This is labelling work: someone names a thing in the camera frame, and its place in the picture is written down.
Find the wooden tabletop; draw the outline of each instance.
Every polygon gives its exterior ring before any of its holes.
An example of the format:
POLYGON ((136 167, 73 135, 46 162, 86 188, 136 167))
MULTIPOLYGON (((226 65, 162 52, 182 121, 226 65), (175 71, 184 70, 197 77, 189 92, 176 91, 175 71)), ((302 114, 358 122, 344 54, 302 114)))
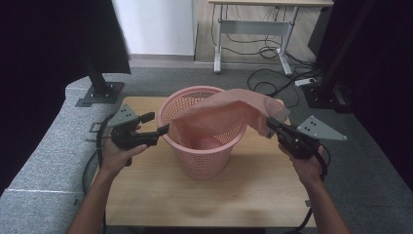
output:
POLYGON ((332 0, 208 0, 217 5, 285 6, 285 7, 331 7, 332 0))
MULTIPOLYGON (((158 113, 164 101, 124 99, 137 114, 158 113)), ((151 121, 141 131, 156 128, 151 121)), ((303 221, 307 199, 277 138, 266 139, 248 128, 223 172, 208 180, 183 173, 171 146, 160 138, 116 177, 106 217, 108 225, 292 227, 303 221)), ((315 226, 313 219, 308 226, 315 226)))

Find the basket rim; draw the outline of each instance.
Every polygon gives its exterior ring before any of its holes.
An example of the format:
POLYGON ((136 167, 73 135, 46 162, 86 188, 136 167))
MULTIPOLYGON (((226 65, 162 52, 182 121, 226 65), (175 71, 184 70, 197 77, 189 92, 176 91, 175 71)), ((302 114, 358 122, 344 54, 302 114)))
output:
MULTIPOLYGON (((161 107, 159 108, 158 111, 158 115, 157 115, 157 124, 158 127, 162 126, 162 114, 164 112, 164 109, 166 106, 168 106, 173 100, 175 100, 178 97, 187 95, 187 94, 191 94, 193 92, 199 92, 199 91, 214 91, 216 93, 218 92, 222 92, 224 91, 223 89, 217 88, 217 87, 212 87, 212 86, 192 86, 192 87, 188 87, 185 89, 182 89, 180 91, 177 91, 175 93, 173 93, 172 95, 170 95, 167 100, 161 105, 161 107)), ((232 146, 234 146, 234 144, 236 144, 238 141, 240 141, 240 139, 243 137, 245 131, 246 131, 246 127, 247 124, 243 124, 240 131, 238 132, 237 136, 234 137, 230 142, 218 147, 218 148, 214 148, 214 149, 191 149, 191 148, 187 148, 184 147, 178 143, 176 143, 175 141, 173 141, 168 135, 163 135, 162 138, 169 143, 172 147, 181 150, 181 151, 185 151, 187 153, 192 153, 192 154, 212 154, 212 153, 217 153, 220 151, 223 151, 227 148, 230 148, 232 146)))

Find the pink basket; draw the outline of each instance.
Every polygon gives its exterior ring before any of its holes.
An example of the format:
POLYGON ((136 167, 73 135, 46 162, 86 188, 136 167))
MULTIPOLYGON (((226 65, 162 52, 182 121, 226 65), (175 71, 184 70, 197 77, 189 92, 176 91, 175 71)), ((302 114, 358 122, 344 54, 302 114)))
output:
MULTIPOLYGON (((180 90, 171 95, 161 106, 157 115, 158 126, 170 123, 170 119, 178 112, 189 106, 223 90, 210 86, 194 86, 180 90)), ((217 176, 225 168, 230 157, 231 150, 244 135, 246 124, 240 125, 230 132, 214 136, 221 141, 222 146, 209 150, 197 150, 184 147, 177 143, 173 126, 169 127, 169 133, 163 135, 178 156, 182 171, 188 176, 198 179, 207 179, 217 176)))

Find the pink cloth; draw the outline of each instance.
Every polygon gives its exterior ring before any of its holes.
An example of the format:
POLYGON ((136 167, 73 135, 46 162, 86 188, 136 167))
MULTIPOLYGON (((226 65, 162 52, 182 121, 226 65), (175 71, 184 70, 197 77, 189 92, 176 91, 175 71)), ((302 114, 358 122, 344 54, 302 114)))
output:
POLYGON ((182 110, 171 119, 178 143, 199 148, 200 138, 224 134, 248 124, 264 137, 274 132, 267 127, 268 117, 284 122, 289 110, 271 97, 253 91, 234 89, 207 97, 182 110))

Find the metal bracket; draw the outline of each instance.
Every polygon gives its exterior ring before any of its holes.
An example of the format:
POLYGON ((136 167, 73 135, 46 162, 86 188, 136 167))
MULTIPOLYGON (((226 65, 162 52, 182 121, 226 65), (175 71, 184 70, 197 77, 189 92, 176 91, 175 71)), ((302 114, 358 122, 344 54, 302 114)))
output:
POLYGON ((335 131, 313 115, 297 127, 297 131, 314 138, 347 140, 347 137, 335 131))
POLYGON ((134 120, 139 119, 139 116, 127 105, 124 104, 121 109, 113 116, 107 126, 109 128, 116 127, 134 120))

